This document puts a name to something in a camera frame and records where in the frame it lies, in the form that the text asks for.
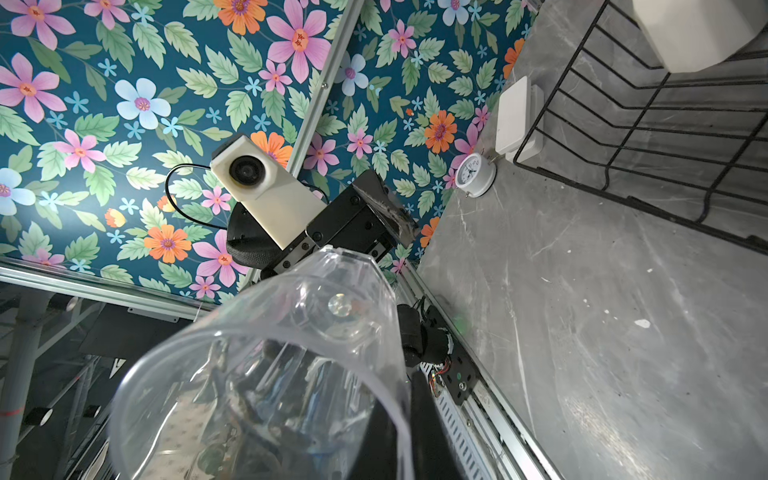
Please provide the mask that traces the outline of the white round alarm clock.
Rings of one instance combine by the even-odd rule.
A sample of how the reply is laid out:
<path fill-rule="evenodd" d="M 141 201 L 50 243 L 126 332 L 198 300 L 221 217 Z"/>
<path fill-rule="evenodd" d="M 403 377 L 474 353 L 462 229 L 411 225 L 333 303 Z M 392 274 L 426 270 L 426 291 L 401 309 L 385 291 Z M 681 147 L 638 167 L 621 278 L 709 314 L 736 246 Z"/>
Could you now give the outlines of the white round alarm clock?
<path fill-rule="evenodd" d="M 456 187 L 470 198 L 484 195 L 492 186 L 497 175 L 497 166 L 479 153 L 468 155 L 459 165 Z"/>

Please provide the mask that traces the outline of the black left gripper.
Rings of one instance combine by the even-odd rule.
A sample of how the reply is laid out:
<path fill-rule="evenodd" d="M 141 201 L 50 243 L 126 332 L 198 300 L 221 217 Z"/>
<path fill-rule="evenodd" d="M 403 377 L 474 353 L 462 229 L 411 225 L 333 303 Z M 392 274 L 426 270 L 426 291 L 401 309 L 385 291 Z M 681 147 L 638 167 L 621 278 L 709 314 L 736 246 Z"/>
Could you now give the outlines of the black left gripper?
<path fill-rule="evenodd" d="M 416 236 L 417 222 L 395 192 L 375 171 L 367 170 L 309 221 L 276 259 L 260 270 L 260 277 L 284 273 L 325 246 L 367 254 L 379 261 L 397 245 L 410 245 Z"/>

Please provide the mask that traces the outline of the white rectangular box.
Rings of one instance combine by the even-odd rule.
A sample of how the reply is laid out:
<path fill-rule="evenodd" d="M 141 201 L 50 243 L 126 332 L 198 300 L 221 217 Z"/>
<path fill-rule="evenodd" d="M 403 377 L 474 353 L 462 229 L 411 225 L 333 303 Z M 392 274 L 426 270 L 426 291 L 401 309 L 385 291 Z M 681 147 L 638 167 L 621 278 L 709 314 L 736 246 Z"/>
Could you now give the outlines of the white rectangular box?
<path fill-rule="evenodd" d="M 528 162 L 538 155 L 544 145 L 543 133 L 534 129 L 524 142 L 534 120 L 543 107 L 543 91 L 528 76 L 517 80 L 499 99 L 495 150 L 512 162 Z"/>

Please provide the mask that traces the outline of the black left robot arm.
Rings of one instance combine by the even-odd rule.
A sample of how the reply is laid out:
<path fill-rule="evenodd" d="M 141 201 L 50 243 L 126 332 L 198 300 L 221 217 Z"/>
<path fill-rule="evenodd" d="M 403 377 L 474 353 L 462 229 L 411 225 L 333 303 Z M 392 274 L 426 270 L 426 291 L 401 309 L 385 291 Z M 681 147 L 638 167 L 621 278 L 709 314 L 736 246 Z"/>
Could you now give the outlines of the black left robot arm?
<path fill-rule="evenodd" d="M 265 280 L 294 268 L 324 246 L 367 254 L 378 261 L 397 245 L 411 244 L 418 231 L 396 193 L 367 170 L 284 247 L 238 203 L 228 223 L 226 247 L 236 263 L 258 270 L 259 278 Z"/>

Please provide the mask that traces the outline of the cream ceramic mug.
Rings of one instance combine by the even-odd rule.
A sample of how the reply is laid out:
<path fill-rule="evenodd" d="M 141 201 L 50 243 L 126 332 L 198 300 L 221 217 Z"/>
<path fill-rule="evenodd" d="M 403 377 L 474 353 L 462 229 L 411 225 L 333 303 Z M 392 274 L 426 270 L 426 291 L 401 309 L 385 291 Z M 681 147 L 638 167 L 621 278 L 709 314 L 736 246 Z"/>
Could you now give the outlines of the cream ceramic mug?
<path fill-rule="evenodd" d="M 696 73 L 725 61 L 767 25 L 764 0 L 634 0 L 632 10 L 673 74 Z"/>

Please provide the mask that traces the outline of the clear glass cup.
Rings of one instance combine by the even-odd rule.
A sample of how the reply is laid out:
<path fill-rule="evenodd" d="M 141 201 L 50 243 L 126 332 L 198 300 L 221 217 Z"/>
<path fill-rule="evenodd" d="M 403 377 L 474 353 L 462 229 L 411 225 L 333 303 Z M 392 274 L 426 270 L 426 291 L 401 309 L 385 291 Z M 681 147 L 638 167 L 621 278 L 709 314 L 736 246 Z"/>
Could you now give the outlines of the clear glass cup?
<path fill-rule="evenodd" d="M 411 479 L 395 294 L 326 246 L 145 354 L 108 423 L 122 479 Z"/>

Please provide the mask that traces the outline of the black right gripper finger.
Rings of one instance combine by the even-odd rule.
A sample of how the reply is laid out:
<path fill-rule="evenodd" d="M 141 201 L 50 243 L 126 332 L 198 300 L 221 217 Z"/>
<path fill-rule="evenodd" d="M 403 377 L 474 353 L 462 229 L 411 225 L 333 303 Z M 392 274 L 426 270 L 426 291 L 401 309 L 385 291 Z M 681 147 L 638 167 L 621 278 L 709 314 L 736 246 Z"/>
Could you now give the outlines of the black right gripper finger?
<path fill-rule="evenodd" d="M 415 478 L 418 480 L 462 479 L 462 472 L 448 441 L 424 373 L 414 368 L 409 376 L 411 450 Z"/>

